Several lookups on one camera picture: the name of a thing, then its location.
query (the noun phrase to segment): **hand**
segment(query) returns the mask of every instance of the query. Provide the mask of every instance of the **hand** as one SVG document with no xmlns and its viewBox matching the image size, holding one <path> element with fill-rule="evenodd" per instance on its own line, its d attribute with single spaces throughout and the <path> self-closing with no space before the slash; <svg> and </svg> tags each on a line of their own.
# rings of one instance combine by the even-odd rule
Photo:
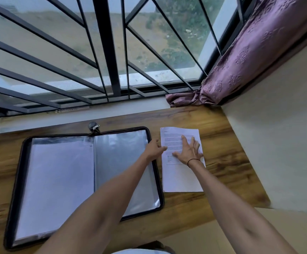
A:
<svg viewBox="0 0 307 254">
<path fill-rule="evenodd" d="M 188 144 L 188 141 L 186 140 L 184 135 L 181 136 L 181 140 L 183 142 L 182 152 L 179 153 L 175 151 L 172 154 L 173 156 L 178 158 L 183 164 L 187 165 L 188 161 L 193 158 L 200 160 L 201 157 L 203 157 L 203 154 L 198 152 L 200 144 L 198 141 L 195 141 L 194 137 L 191 138 L 190 144 Z"/>
<path fill-rule="evenodd" d="M 161 147 L 158 144 L 158 139 L 153 139 L 147 144 L 143 156 L 147 159 L 147 161 L 151 162 L 161 156 L 167 149 L 168 147 Z"/>
</svg>

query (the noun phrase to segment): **purple curtain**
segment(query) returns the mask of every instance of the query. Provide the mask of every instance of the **purple curtain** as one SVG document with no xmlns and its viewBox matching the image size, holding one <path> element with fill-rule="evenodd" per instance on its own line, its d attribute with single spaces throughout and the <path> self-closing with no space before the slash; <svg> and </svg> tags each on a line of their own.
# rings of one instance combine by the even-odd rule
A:
<svg viewBox="0 0 307 254">
<path fill-rule="evenodd" d="M 166 100 L 171 107 L 224 104 L 306 45 L 307 0 L 257 0 L 251 17 L 200 89 L 167 94 Z"/>
</svg>

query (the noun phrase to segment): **wooden desk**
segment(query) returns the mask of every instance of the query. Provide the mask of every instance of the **wooden desk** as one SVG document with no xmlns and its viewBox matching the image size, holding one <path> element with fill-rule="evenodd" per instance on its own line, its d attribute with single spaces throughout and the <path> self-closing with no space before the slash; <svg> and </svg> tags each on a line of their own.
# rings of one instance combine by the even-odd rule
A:
<svg viewBox="0 0 307 254">
<path fill-rule="evenodd" d="M 98 119 L 101 131 L 146 126 L 152 138 L 160 127 L 198 128 L 207 169 L 254 207 L 270 200 L 221 109 L 180 107 Z M 0 134 L 0 253 L 23 140 L 33 135 L 88 133 L 89 121 Z M 161 160 L 158 160 L 160 176 Z M 121 222 L 105 250 L 111 253 L 157 240 L 214 220 L 203 193 L 165 193 L 165 206 L 156 213 Z M 18 253 L 33 253 L 39 246 Z"/>
</svg>

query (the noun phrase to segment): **black bracelet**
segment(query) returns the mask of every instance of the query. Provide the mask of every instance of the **black bracelet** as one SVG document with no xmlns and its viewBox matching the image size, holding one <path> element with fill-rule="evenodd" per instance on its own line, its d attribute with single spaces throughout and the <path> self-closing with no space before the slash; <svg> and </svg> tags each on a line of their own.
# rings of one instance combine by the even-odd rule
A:
<svg viewBox="0 0 307 254">
<path fill-rule="evenodd" d="M 190 160 L 188 161 L 188 163 L 186 164 L 188 167 L 189 167 L 189 162 L 190 162 L 191 160 L 193 160 L 193 159 L 196 159 L 196 160 L 200 161 L 200 160 L 197 159 L 197 158 L 192 158 L 192 159 L 190 159 Z"/>
</svg>

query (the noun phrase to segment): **person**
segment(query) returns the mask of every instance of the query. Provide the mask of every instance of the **person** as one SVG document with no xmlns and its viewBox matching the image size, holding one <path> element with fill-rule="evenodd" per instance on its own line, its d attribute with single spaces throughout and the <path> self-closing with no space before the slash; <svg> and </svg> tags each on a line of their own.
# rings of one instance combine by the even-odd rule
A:
<svg viewBox="0 0 307 254">
<path fill-rule="evenodd" d="M 237 254 L 298 254 L 256 209 L 204 167 L 200 161 L 202 154 L 198 152 L 199 143 L 194 138 L 190 144 L 184 136 L 182 141 L 182 152 L 174 152 L 173 155 L 188 165 L 198 178 L 220 227 Z M 145 168 L 166 149 L 158 144 L 158 140 L 147 144 L 143 154 L 132 166 L 84 201 L 36 254 L 102 254 Z M 148 251 L 132 249 L 121 252 Z"/>
</svg>

